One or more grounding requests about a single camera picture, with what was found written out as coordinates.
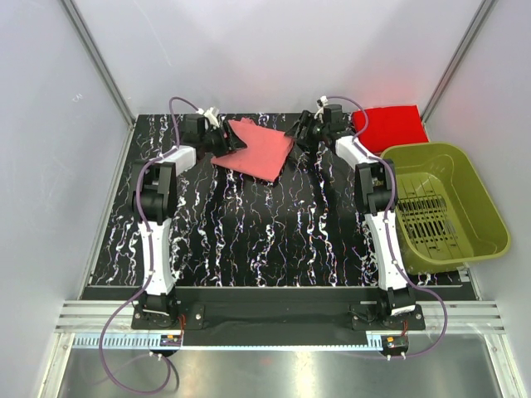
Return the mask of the pink t shirt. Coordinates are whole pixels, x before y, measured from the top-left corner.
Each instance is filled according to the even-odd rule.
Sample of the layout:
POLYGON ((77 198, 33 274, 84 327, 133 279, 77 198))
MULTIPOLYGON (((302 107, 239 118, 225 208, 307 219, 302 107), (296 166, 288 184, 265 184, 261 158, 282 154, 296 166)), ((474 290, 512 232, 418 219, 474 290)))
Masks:
POLYGON ((285 136, 284 132, 258 126, 247 118, 229 120, 228 123, 246 148, 214 157, 211 164, 274 182, 294 146, 294 140, 285 136))

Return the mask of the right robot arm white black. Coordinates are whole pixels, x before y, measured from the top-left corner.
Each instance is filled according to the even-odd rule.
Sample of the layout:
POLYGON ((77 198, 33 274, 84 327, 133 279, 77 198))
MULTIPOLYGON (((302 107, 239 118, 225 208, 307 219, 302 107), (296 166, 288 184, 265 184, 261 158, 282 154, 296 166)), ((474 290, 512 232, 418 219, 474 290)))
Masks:
POLYGON ((354 170, 354 200, 373 240, 378 267, 376 317, 385 328, 396 328, 416 307, 397 237, 397 179, 391 160, 367 149, 360 134, 343 118, 340 104, 318 100, 318 110, 301 113, 285 133, 303 147, 325 144, 354 170))

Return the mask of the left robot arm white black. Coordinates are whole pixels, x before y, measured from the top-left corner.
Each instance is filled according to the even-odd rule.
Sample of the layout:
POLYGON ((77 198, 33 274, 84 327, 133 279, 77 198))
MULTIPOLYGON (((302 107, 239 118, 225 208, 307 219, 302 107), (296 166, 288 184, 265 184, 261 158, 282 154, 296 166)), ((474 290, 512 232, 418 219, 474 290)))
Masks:
POLYGON ((195 167, 205 154, 224 156, 245 149, 227 121, 218 119, 218 109, 200 109, 183 116, 179 145, 148 161, 134 164, 134 185, 129 204, 139 227, 144 281, 134 296, 135 317, 170 328, 183 320, 179 313, 170 265, 169 235, 177 210, 179 174, 195 167))

